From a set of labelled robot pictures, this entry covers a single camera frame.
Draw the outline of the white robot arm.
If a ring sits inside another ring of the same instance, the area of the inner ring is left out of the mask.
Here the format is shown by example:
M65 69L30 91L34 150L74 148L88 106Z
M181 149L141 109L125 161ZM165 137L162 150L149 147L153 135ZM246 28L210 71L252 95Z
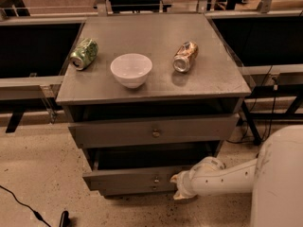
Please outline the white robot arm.
M250 227L303 227L303 126L274 132L253 160L226 167L208 156L170 181L176 200L250 193Z

